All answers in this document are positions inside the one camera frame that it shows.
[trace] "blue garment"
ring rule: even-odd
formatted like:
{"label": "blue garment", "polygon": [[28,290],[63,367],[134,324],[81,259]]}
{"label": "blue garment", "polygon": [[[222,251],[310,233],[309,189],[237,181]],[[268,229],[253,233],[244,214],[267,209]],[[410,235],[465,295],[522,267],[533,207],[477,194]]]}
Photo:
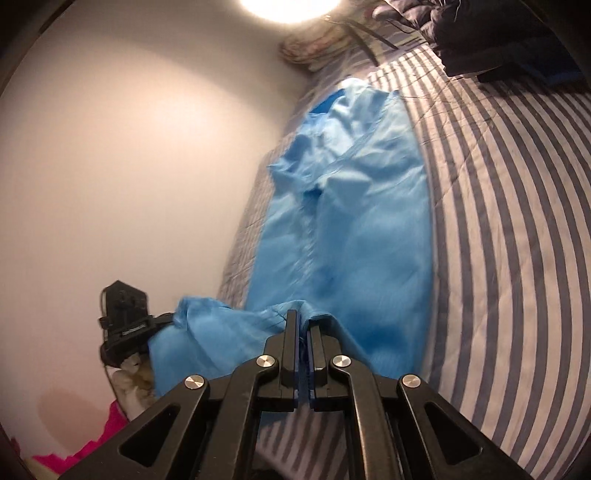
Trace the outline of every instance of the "blue garment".
{"label": "blue garment", "polygon": [[270,171],[275,193],[245,311],[184,299],[175,326],[150,342],[158,393],[259,355],[289,307],[303,320],[332,314],[346,351],[376,373],[418,371],[431,317],[431,209],[397,92],[348,80]]}

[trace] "gray striped blanket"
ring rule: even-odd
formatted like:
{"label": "gray striped blanket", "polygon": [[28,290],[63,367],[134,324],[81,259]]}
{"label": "gray striped blanket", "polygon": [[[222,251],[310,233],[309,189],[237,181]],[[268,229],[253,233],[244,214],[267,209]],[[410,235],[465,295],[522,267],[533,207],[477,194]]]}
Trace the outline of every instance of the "gray striped blanket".
{"label": "gray striped blanket", "polygon": [[[369,81],[399,90],[428,166],[436,311],[422,375],[534,478],[591,423],[591,95],[449,79],[420,45]],[[243,303],[272,184],[263,162],[219,297]],[[259,433],[286,478],[348,478],[342,415],[301,406]]]}

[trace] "metal screw cap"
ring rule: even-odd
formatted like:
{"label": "metal screw cap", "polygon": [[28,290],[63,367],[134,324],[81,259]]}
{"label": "metal screw cap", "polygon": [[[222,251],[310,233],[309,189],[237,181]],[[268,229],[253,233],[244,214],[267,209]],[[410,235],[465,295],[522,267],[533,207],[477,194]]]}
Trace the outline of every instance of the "metal screw cap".
{"label": "metal screw cap", "polygon": [[333,364],[336,367],[348,367],[351,364],[351,359],[346,355],[337,355],[333,358]]}
{"label": "metal screw cap", "polygon": [[205,384],[205,380],[201,375],[191,375],[185,378],[185,387],[191,390],[197,390]]}
{"label": "metal screw cap", "polygon": [[275,364],[275,359],[271,355],[261,355],[256,359],[256,364],[263,368],[272,367]]}
{"label": "metal screw cap", "polygon": [[404,375],[402,383],[408,388],[417,388],[421,384],[421,379],[416,375]]}

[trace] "pink fabric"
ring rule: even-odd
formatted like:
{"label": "pink fabric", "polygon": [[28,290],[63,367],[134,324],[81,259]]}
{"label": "pink fabric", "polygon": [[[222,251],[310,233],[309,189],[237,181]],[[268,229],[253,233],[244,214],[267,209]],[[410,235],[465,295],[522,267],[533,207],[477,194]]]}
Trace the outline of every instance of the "pink fabric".
{"label": "pink fabric", "polygon": [[60,458],[57,455],[54,455],[53,453],[51,455],[35,456],[33,458],[40,464],[46,466],[50,470],[57,473],[58,475],[61,475],[66,470],[70,469],[75,464],[77,464],[84,457],[89,456],[92,452],[94,452],[98,447],[100,447],[103,443],[109,440],[113,435],[115,435],[115,433],[120,431],[127,424],[127,419],[119,411],[117,402],[114,401],[109,407],[109,418],[107,419],[107,423],[105,424],[103,435],[101,435],[97,441],[88,442],[86,445],[82,447],[82,449],[79,452],[66,458]]}

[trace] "white wall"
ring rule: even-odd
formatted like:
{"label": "white wall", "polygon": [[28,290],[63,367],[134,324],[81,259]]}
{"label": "white wall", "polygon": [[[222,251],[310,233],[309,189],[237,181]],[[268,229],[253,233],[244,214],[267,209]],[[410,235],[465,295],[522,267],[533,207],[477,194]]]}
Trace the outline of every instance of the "white wall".
{"label": "white wall", "polygon": [[155,314],[216,294],[306,81],[280,35],[232,0],[78,0],[0,97],[0,421],[25,455],[102,431],[104,286]]}

